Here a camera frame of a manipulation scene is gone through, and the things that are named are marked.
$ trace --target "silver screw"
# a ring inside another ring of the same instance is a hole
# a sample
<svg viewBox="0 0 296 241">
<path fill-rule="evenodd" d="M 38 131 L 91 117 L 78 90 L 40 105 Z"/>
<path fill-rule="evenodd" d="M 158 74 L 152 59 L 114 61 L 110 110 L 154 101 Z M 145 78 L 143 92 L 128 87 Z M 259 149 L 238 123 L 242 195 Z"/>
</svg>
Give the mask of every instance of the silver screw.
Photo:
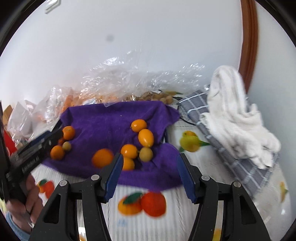
<svg viewBox="0 0 296 241">
<path fill-rule="evenodd" d="M 91 179 L 92 179 L 93 181 L 98 180 L 99 178 L 100 178 L 100 176 L 97 175 L 97 174 L 91 176 Z"/>
<path fill-rule="evenodd" d="M 208 181 L 210 179 L 210 177 L 208 175 L 202 175 L 202 179 L 204 181 Z"/>
<path fill-rule="evenodd" d="M 240 184 L 240 182 L 234 182 L 233 186 L 235 186 L 237 188 L 240 188 L 242 185 Z"/>
<path fill-rule="evenodd" d="M 63 180 L 63 181 L 60 181 L 59 182 L 59 185 L 62 186 L 62 187 L 63 186 L 66 186 L 66 184 L 67 184 L 67 181 L 66 180 Z"/>
</svg>

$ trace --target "white wall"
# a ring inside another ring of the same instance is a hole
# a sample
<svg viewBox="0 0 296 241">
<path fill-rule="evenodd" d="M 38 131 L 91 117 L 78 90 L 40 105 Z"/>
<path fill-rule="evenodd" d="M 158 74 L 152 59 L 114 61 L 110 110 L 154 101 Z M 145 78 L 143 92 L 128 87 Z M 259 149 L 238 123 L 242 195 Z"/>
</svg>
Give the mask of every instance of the white wall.
<svg viewBox="0 0 296 241">
<path fill-rule="evenodd" d="M 211 76 L 219 65 L 239 65 L 238 0 L 62 0 L 48 15 L 44 9 L 29 16 L 0 57 L 4 107 L 37 103 L 55 84 L 75 87 L 87 69 L 136 48 L 151 71 L 200 62 Z"/>
<path fill-rule="evenodd" d="M 295 219 L 296 48 L 278 22 L 263 7 L 257 4 L 257 10 L 259 49 L 248 95 L 262 112 L 265 126 L 282 143 L 279 163 L 288 184 L 292 217 Z M 290 227 L 292 220 L 286 222 L 289 223 L 282 225 L 283 234 Z"/>
</svg>

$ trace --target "purple cloth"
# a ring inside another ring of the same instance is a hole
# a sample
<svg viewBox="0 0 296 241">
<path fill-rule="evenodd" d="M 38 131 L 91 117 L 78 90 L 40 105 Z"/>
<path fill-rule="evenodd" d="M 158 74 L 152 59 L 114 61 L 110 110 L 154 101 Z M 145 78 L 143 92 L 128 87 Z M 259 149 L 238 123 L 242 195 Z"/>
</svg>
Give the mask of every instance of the purple cloth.
<svg viewBox="0 0 296 241">
<path fill-rule="evenodd" d="M 169 143 L 162 143 L 165 129 L 179 119 L 179 112 L 160 101 L 120 102 L 105 107 L 92 104 L 68 108 L 61 116 L 64 126 L 73 126 L 76 135 L 71 140 L 72 150 L 62 161 L 50 158 L 44 164 L 65 174 L 88 178 L 98 174 L 100 169 L 91 163 L 94 153 L 108 148 L 120 152 L 125 144 L 134 144 L 138 150 L 141 144 L 138 134 L 131 129 L 136 119 L 144 119 L 154 135 L 150 162 L 135 160 L 135 170 L 122 171 L 118 184 L 162 191 L 181 184 L 177 170 L 178 150 Z"/>
</svg>

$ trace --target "gray plaid cloth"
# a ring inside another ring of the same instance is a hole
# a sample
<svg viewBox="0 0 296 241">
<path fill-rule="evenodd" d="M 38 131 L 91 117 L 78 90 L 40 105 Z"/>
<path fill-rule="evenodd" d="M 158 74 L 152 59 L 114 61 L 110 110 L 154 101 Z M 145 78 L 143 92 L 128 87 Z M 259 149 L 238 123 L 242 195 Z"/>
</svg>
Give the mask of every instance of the gray plaid cloth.
<svg viewBox="0 0 296 241">
<path fill-rule="evenodd" d="M 268 167 L 265 170 L 258 169 L 249 158 L 236 159 L 210 134 L 209 130 L 200 121 L 200 115 L 209 112 L 206 93 L 196 91 L 180 100 L 178 104 L 180 105 L 179 111 L 181 115 L 187 115 L 197 125 L 225 166 L 233 173 L 234 178 L 244 185 L 250 196 L 254 196 L 258 190 L 268 183 L 278 158 L 277 153 L 273 155 L 273 167 Z"/>
</svg>

